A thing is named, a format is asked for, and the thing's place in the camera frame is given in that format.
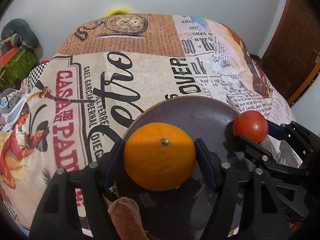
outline newspaper print tablecloth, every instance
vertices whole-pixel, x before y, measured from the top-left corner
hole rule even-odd
[[[12,217],[27,232],[57,168],[82,169],[108,154],[149,107],[188,95],[239,112],[253,109],[278,124],[294,120],[243,41],[222,24],[139,14],[77,28],[44,70],[2,149],[1,194]],[[301,163],[272,138],[263,146],[281,163]],[[84,219],[81,190],[76,197]]]

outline white wall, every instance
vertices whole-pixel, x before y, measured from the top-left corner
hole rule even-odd
[[[258,54],[269,35],[280,0],[14,0],[0,21],[23,18],[50,59],[78,26],[123,6],[136,13],[194,15],[228,25]]]
[[[267,48],[273,38],[273,35],[275,34],[275,32],[278,28],[286,1],[287,0],[280,0],[280,2],[279,2],[278,9],[276,11],[276,14],[275,14],[275,17],[274,17],[273,22],[271,24],[268,35],[267,35],[263,45],[261,46],[259,53],[257,54],[260,58],[263,57],[264,53],[266,52],[266,50],[267,50]]]
[[[296,121],[320,136],[320,77],[307,92],[291,107]]]

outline checkered fabric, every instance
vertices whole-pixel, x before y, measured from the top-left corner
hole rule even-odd
[[[28,76],[28,87],[33,88],[36,85],[47,64],[48,63],[41,64],[30,71],[30,74]]]

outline wooden door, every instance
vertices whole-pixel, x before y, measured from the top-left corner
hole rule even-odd
[[[262,68],[286,99],[310,78],[320,51],[320,26],[305,0],[287,0],[278,29],[262,58]]]

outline orange box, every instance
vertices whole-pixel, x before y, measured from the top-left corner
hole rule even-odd
[[[5,66],[8,61],[11,59],[11,57],[17,52],[18,47],[14,47],[12,49],[10,49],[6,54],[4,54],[0,60],[3,66]]]

